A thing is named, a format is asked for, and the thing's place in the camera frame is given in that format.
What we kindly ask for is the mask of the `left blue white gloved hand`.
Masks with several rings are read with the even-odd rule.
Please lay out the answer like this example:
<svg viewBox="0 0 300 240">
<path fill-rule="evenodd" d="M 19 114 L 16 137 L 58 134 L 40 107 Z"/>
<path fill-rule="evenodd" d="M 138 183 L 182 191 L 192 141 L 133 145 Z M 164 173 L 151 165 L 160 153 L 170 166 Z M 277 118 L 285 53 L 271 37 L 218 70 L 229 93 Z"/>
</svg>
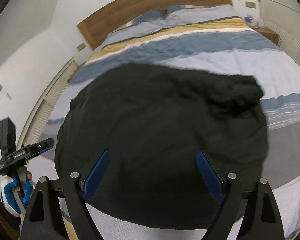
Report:
<svg viewBox="0 0 300 240">
<path fill-rule="evenodd" d="M 19 189 L 18 182 L 11 177 L 6 176 L 1 182 L 1 200 L 4 205 L 4 208 L 14 217 L 20 217 L 21 209 L 16 200 L 17 189 Z M 32 181 L 32 173 L 27 171 L 26 174 L 26 183 L 23 188 L 24 198 L 22 200 L 23 204 L 26 206 L 30 202 L 30 198 L 33 193 L 33 181 Z"/>
</svg>

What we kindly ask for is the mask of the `brown sleeve forearm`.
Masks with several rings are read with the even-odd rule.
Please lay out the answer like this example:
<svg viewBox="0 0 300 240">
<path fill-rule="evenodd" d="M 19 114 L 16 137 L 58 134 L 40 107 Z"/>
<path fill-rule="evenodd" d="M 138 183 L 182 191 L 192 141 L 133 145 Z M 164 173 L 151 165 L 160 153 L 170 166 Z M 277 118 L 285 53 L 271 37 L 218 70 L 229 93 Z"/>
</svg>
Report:
<svg viewBox="0 0 300 240">
<path fill-rule="evenodd" d="M 21 218 L 10 214 L 0 199 L 0 240 L 18 240 L 20 225 Z"/>
</svg>

